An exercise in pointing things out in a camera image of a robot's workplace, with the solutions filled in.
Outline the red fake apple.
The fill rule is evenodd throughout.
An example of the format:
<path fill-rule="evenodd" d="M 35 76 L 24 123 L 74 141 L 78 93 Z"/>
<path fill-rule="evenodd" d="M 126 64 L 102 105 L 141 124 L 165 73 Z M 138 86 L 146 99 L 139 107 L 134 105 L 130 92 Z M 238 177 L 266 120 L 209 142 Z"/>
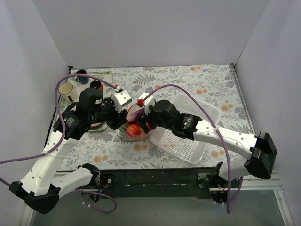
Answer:
<path fill-rule="evenodd" d="M 127 127 L 126 133 L 129 137 L 138 139 L 141 137 L 143 130 L 135 124 L 131 124 Z"/>

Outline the clear zip top bag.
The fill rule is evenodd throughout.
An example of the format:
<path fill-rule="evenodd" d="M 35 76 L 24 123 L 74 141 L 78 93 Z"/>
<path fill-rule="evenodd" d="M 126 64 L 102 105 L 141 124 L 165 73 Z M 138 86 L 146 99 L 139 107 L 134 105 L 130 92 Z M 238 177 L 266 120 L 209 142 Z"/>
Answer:
<path fill-rule="evenodd" d="M 152 129 L 150 129 L 149 125 L 147 126 L 150 131 L 149 133 L 145 133 L 136 121 L 136 116 L 138 113 L 142 112 L 142 109 L 143 108 L 139 107 L 137 104 L 131 105 L 131 107 L 128 109 L 127 122 L 119 128 L 119 134 L 123 140 L 141 140 L 147 138 L 152 133 Z"/>

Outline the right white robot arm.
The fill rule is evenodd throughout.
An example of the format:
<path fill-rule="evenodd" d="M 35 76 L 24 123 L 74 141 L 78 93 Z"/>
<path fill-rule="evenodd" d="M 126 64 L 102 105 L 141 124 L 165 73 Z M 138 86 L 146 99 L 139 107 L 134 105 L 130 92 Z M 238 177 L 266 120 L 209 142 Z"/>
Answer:
<path fill-rule="evenodd" d="M 218 163 L 214 173 L 202 179 L 203 183 L 223 187 L 233 179 L 249 175 L 259 179 L 271 178 L 277 149 L 269 133 L 253 135 L 214 128 L 198 116 L 179 112 L 168 100 L 149 104 L 140 99 L 138 106 L 144 107 L 136 120 L 145 133 L 161 127 L 182 139 L 226 146 L 228 150 L 241 156 L 231 163 Z"/>

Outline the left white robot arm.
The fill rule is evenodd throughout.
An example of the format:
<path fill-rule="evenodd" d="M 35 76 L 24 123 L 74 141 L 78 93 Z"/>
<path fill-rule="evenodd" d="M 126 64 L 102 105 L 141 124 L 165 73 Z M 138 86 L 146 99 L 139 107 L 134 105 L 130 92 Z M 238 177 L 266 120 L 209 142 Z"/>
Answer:
<path fill-rule="evenodd" d="M 130 102 L 130 95 L 123 90 L 104 98 L 101 90 L 86 88 L 80 93 L 79 100 L 67 106 L 56 121 L 43 153 L 30 171 L 20 181 L 12 182 L 9 190 L 33 210 L 46 214 L 67 193 L 82 186 L 96 188 L 100 183 L 100 171 L 90 163 L 79 166 L 61 179 L 54 176 L 91 125 L 105 122 L 111 129 L 118 129 L 126 123 L 124 107 Z"/>

